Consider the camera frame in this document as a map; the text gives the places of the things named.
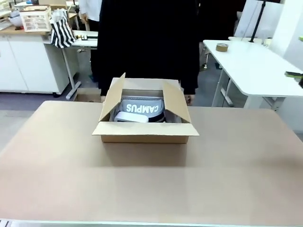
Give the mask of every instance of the person's hand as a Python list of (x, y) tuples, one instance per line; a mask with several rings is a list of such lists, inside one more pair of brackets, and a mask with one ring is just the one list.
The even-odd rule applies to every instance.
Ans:
[(195, 95), (184, 95), (186, 103), (188, 106), (192, 106), (194, 99), (195, 99)]
[(82, 23), (84, 23), (84, 24), (87, 24), (89, 21), (89, 17), (87, 16), (86, 13), (82, 13), (80, 18), (81, 18)]
[(101, 96), (101, 103), (105, 101), (106, 96)]

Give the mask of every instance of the striped bag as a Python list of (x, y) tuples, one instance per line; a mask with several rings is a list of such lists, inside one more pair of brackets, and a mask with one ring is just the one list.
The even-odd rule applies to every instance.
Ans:
[(51, 44), (58, 48), (70, 47), (76, 37), (67, 21), (67, 10), (57, 9), (52, 13), (50, 20), (52, 26)]

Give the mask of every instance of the black pants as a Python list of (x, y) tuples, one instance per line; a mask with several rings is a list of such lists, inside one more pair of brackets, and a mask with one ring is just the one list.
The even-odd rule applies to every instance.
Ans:
[[(89, 29), (91, 32), (97, 32), (99, 30), (99, 22), (89, 19)], [(98, 55), (97, 50), (90, 51), (90, 63), (91, 71), (95, 82), (98, 82)]]

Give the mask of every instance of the cabinet door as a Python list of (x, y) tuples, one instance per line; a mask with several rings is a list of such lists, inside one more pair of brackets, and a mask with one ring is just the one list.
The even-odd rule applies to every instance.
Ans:
[(0, 91), (27, 91), (6, 36), (0, 36)]
[(30, 92), (59, 92), (40, 35), (11, 35), (9, 44)]

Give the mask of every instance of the tape roll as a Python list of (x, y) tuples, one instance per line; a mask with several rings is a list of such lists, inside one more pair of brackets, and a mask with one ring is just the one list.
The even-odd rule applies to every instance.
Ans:
[(227, 52), (227, 50), (228, 50), (227, 44), (217, 44), (216, 51)]

